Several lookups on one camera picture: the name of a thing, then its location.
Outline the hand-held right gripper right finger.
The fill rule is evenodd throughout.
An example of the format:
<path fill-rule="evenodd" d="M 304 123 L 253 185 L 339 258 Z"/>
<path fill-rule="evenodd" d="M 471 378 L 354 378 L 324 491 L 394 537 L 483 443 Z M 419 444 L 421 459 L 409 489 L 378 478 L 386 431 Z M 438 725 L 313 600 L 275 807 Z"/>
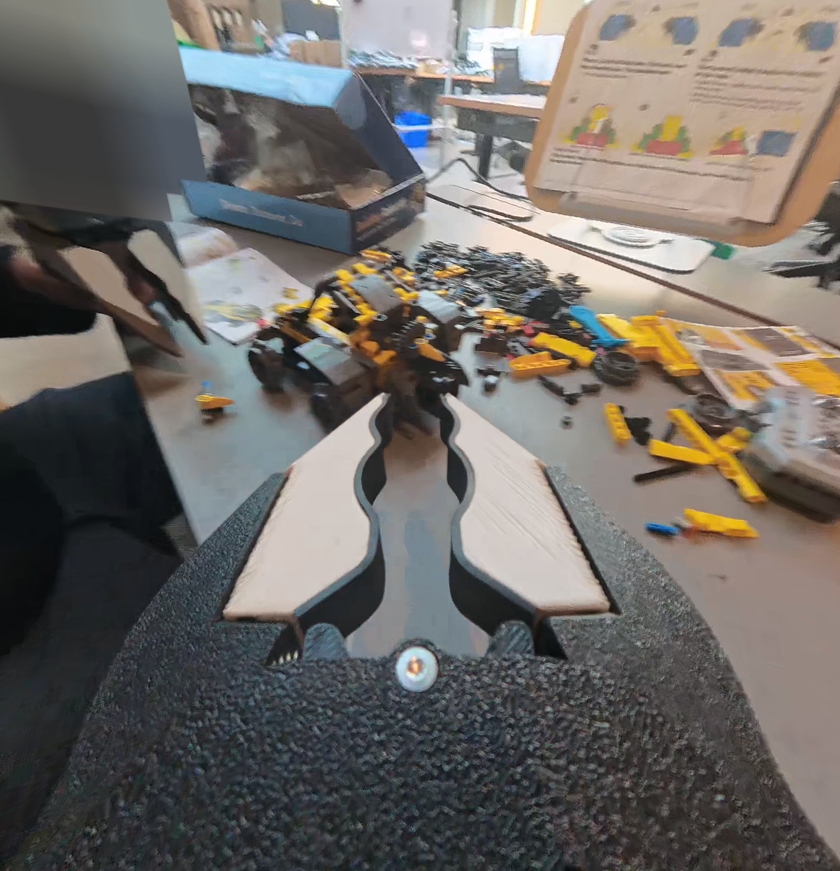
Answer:
<path fill-rule="evenodd" d="M 450 525 L 450 596 L 493 635 L 519 623 L 538 635 L 560 617 L 612 613 L 603 578 L 556 494 L 546 465 L 455 396 L 440 404 Z"/>

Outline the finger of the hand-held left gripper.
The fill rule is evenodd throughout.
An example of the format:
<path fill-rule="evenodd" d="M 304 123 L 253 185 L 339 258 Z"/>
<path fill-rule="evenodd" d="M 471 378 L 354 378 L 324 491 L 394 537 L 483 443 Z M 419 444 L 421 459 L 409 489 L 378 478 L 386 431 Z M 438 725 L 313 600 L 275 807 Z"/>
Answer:
<path fill-rule="evenodd" d="M 201 343 L 207 343 L 206 326 L 196 290 L 169 226 L 140 226 L 129 239 L 135 268 L 155 290 L 157 304 L 180 322 Z"/>
<path fill-rule="evenodd" d="M 108 254 L 90 248 L 58 250 L 57 262 L 113 321 L 166 354 L 182 355 L 170 330 L 153 313 L 157 293 L 146 279 L 127 275 Z"/>

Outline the blue brick separator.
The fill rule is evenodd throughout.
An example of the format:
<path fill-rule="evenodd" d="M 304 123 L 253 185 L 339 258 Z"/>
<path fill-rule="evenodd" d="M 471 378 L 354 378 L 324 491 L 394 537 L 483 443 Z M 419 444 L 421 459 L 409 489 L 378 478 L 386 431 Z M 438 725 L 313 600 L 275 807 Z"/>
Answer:
<path fill-rule="evenodd" d="M 572 321 L 578 323 L 585 332 L 590 334 L 594 347 L 608 351 L 624 347 L 629 343 L 628 339 L 611 333 L 596 313 L 585 306 L 570 305 L 569 316 Z"/>

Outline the background wooden desk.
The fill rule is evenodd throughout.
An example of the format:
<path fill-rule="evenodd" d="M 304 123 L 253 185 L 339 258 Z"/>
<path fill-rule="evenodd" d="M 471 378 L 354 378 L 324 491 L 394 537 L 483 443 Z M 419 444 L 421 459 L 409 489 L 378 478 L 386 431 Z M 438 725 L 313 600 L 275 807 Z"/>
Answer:
<path fill-rule="evenodd" d="M 531 150 L 546 96 L 532 94 L 441 95 L 441 107 L 456 110 L 457 128 L 476 136 L 477 172 L 489 178 L 491 158 L 498 138 L 517 143 L 524 154 Z"/>

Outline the instruction booklet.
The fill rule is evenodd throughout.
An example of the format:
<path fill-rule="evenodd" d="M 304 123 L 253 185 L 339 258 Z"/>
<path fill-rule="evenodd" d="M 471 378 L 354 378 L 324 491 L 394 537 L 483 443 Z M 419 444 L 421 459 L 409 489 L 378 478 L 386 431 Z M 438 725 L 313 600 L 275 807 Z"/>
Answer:
<path fill-rule="evenodd" d="M 305 303 L 314 291 L 261 252 L 217 228 L 176 235 L 207 329 L 233 346 L 250 342 L 279 307 Z"/>

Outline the black grey axle connector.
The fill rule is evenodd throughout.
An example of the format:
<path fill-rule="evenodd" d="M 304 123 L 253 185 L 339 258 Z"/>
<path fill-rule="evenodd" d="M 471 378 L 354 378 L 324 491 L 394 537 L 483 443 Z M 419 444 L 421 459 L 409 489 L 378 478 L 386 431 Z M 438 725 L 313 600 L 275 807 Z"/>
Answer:
<path fill-rule="evenodd" d="M 537 381 L 546 391 L 565 401 L 568 405 L 576 405 L 587 396 L 598 396 L 603 387 L 599 382 L 589 382 L 581 383 L 578 387 L 570 389 L 550 376 L 538 376 Z"/>

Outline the blue cardboard box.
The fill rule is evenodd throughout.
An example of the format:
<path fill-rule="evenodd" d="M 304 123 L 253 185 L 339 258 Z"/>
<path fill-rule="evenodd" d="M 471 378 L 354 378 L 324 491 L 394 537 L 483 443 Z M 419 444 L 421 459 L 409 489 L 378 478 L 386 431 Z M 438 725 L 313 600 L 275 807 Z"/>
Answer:
<path fill-rule="evenodd" d="M 179 46 L 206 177 L 199 219 L 358 254 L 425 211 L 426 176 L 352 71 Z"/>

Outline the yellow fairing panel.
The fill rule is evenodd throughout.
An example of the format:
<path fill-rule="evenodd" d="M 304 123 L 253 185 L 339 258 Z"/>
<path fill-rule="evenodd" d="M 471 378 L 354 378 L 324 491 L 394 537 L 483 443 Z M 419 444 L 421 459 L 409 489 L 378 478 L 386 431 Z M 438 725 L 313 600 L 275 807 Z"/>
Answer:
<path fill-rule="evenodd" d="M 646 448 L 649 455 L 672 463 L 681 463 L 689 466 L 714 464 L 714 459 L 708 452 L 674 445 L 668 441 L 651 439 L 647 442 Z"/>
<path fill-rule="evenodd" d="M 760 533 L 741 518 L 725 517 L 697 509 L 685 509 L 684 520 L 688 528 L 703 534 L 726 538 L 757 539 Z"/>

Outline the grey wheel hub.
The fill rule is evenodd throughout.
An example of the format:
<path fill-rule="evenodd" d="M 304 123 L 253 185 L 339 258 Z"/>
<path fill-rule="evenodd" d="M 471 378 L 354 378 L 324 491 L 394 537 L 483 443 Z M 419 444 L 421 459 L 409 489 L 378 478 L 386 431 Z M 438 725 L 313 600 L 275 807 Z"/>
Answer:
<path fill-rule="evenodd" d="M 739 413 L 713 394 L 693 396 L 688 413 L 713 438 L 730 432 L 739 422 Z"/>
<path fill-rule="evenodd" d="M 631 387 L 641 376 L 639 361 L 619 350 L 595 354 L 591 369 L 601 382 L 616 387 Z"/>

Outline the yellow wide panel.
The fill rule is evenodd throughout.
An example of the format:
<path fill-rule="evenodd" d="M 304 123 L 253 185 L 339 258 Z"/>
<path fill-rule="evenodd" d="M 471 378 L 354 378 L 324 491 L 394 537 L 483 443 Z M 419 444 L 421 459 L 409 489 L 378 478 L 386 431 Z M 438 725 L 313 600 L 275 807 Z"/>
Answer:
<path fill-rule="evenodd" d="M 537 333 L 530 344 L 540 351 L 563 355 L 581 368 L 589 368 L 597 357 L 593 349 L 552 333 Z"/>

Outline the yellow short beam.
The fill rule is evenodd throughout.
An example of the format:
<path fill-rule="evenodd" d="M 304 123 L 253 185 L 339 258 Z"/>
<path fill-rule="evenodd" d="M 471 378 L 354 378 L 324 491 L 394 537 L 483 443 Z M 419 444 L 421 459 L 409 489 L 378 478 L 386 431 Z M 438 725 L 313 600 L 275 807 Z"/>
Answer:
<path fill-rule="evenodd" d="M 753 480 L 736 455 L 721 454 L 716 459 L 716 469 L 737 490 L 740 498 L 749 504 L 764 504 L 767 496 Z"/>

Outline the person's dark clothing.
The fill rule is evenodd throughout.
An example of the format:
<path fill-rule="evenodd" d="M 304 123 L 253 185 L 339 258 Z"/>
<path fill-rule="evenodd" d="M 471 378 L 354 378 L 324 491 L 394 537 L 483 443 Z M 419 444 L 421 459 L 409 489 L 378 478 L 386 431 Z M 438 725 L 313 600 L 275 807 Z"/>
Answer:
<path fill-rule="evenodd" d="M 34 829 L 183 511 L 127 373 L 0 412 L 0 869 Z"/>

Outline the yellow grey sticker sheet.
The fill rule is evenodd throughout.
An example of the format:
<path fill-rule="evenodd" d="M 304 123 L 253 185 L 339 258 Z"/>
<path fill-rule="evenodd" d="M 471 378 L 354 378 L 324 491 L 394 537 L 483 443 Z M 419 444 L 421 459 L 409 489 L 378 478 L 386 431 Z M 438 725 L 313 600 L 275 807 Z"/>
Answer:
<path fill-rule="evenodd" d="M 796 326 L 721 328 L 665 318 L 719 395 L 751 407 L 775 387 L 840 398 L 840 351 Z"/>

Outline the silver stand base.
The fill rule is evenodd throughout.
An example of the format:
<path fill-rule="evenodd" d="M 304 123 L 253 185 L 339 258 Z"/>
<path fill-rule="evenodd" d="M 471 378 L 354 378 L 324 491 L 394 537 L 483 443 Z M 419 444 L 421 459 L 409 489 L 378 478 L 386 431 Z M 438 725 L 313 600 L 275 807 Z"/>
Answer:
<path fill-rule="evenodd" d="M 715 251 L 713 243 L 693 237 L 578 217 L 557 222 L 546 235 L 592 254 L 669 274 L 693 273 Z"/>

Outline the yellow large frame panel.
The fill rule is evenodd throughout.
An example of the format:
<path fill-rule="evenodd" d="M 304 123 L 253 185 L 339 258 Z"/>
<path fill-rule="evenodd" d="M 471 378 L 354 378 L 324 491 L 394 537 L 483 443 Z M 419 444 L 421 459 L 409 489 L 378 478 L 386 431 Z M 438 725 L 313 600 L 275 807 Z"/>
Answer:
<path fill-rule="evenodd" d="M 675 378 L 701 374 L 697 361 L 664 318 L 637 315 L 626 320 L 615 314 L 600 313 L 598 319 L 615 338 L 625 340 L 624 351 L 637 361 L 657 363 L 668 376 Z"/>

